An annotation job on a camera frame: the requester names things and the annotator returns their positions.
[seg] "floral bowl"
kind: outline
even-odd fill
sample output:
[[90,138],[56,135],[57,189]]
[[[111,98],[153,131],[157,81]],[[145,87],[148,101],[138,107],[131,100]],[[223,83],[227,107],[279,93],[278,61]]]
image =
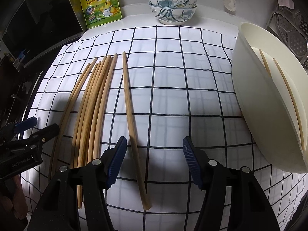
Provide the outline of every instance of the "floral bowl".
[[197,0],[149,0],[149,4],[166,8],[195,8]]
[[183,25],[191,19],[196,8],[168,8],[153,6],[149,3],[152,14],[165,25]]

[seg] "blue object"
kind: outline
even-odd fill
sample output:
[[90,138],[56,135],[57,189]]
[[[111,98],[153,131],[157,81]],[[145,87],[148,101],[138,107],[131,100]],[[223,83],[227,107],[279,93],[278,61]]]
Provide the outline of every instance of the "blue object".
[[14,134],[21,134],[27,129],[36,126],[37,123],[38,123],[38,120],[34,116],[20,123],[17,123],[14,128]]
[[105,165],[105,169],[107,166],[107,181],[106,186],[108,188],[111,187],[112,184],[115,183],[117,176],[119,174],[124,156],[127,150],[127,140],[124,136],[121,136],[118,140],[116,146],[114,148],[106,150],[102,156],[106,153],[107,155],[111,152],[114,152],[114,155],[110,162],[107,162]]
[[199,189],[201,189],[203,187],[202,169],[195,156],[196,151],[203,152],[202,150],[196,150],[190,138],[186,136],[183,139],[183,152],[184,152],[190,173],[192,175],[193,182],[194,184],[198,186]]

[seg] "metal screw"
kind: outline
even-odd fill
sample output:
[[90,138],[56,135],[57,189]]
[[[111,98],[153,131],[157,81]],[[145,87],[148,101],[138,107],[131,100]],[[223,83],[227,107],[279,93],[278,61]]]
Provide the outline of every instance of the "metal screw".
[[67,166],[63,165],[59,168],[60,172],[65,172],[67,170]]
[[244,173],[249,173],[249,172],[250,172],[250,169],[249,169],[249,167],[242,167],[242,171],[243,171]]
[[100,165],[100,163],[101,163],[100,159],[95,159],[95,160],[92,161],[92,164],[95,165],[95,166]]
[[208,163],[209,163],[211,166],[216,166],[216,165],[217,165],[217,161],[215,161],[215,160],[209,160]]

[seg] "seasoning packet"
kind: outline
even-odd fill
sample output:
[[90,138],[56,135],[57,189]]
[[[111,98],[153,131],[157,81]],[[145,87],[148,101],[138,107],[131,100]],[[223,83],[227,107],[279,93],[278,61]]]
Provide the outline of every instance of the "seasoning packet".
[[122,14],[118,0],[80,0],[87,28],[120,20]]

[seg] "white tablecloth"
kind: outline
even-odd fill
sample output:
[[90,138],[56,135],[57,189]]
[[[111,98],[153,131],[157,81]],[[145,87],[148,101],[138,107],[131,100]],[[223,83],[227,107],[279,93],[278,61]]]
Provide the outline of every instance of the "white tablecloth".
[[[75,82],[93,58],[115,53],[118,62],[109,92],[101,154],[120,136],[128,138],[122,52],[128,53],[131,96],[142,172],[152,208],[144,212],[130,148],[119,177],[107,192],[115,230],[178,231],[194,229],[205,191],[193,184],[182,151],[185,136],[209,158],[230,168],[248,166],[264,189],[283,230],[306,192],[304,174],[283,172],[260,153],[240,116],[231,78],[236,38],[192,27],[154,26],[98,35],[64,46],[45,75],[29,117],[38,124],[29,134],[59,123]],[[74,124],[84,89],[70,114],[58,165],[70,162]],[[22,173],[29,213],[47,186],[53,140],[43,146],[43,163]],[[221,230],[227,230],[228,188]],[[84,210],[80,223],[87,230]]]

